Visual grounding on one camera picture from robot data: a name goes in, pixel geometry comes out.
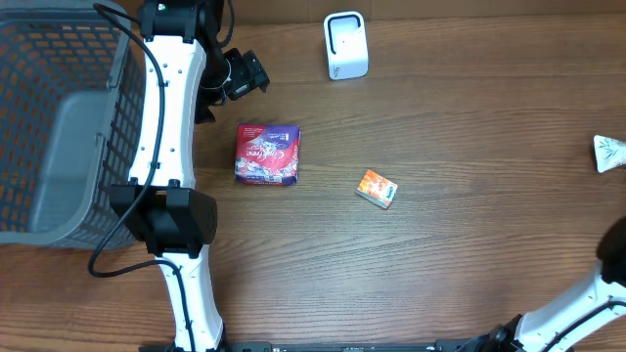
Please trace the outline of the red purple pad pack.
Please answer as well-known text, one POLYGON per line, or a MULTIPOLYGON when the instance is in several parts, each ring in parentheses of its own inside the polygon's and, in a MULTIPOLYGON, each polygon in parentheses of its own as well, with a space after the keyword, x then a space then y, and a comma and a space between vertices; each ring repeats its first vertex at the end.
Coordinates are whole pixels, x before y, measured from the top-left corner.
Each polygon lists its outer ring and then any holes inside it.
POLYGON ((295 184, 299 142, 298 125, 239 124, 235 179, 250 185, 295 184))

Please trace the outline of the orange tissue pack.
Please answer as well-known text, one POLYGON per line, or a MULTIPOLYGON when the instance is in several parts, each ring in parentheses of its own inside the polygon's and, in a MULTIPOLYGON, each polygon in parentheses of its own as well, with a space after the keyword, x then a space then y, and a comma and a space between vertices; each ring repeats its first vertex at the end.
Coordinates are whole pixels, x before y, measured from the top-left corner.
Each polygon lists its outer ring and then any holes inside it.
POLYGON ((361 179, 356 194, 383 209, 388 209, 398 190, 398 185, 368 169, 361 179))

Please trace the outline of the white Pantene tube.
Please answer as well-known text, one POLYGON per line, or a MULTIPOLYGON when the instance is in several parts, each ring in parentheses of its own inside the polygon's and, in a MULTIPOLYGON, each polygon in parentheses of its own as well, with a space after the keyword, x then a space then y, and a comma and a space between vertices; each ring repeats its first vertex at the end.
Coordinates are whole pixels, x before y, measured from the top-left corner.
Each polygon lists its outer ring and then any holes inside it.
POLYGON ((593 145, 599 173, 625 165, 625 142, 596 135, 593 138, 593 145))

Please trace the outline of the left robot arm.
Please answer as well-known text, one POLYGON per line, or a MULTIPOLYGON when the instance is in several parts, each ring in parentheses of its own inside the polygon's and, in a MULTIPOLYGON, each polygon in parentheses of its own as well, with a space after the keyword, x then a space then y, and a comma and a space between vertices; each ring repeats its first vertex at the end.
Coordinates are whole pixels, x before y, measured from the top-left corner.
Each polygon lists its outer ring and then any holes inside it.
POLYGON ((129 35, 145 55, 143 116, 128 181, 111 187, 110 205, 163 273, 176 328, 168 351, 230 348, 209 273, 217 206, 196 188, 193 135, 214 121, 212 108, 270 83, 253 52, 218 37, 233 10, 228 1, 147 1, 129 35))

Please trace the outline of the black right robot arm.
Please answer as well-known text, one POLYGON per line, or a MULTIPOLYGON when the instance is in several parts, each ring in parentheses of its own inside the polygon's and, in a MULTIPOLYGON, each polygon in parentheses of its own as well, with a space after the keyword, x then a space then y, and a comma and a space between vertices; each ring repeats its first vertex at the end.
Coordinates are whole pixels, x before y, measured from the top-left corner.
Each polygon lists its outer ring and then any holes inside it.
POLYGON ((625 315, 625 220, 603 235, 597 262, 581 282, 541 308, 475 338, 468 351, 568 351, 625 315))

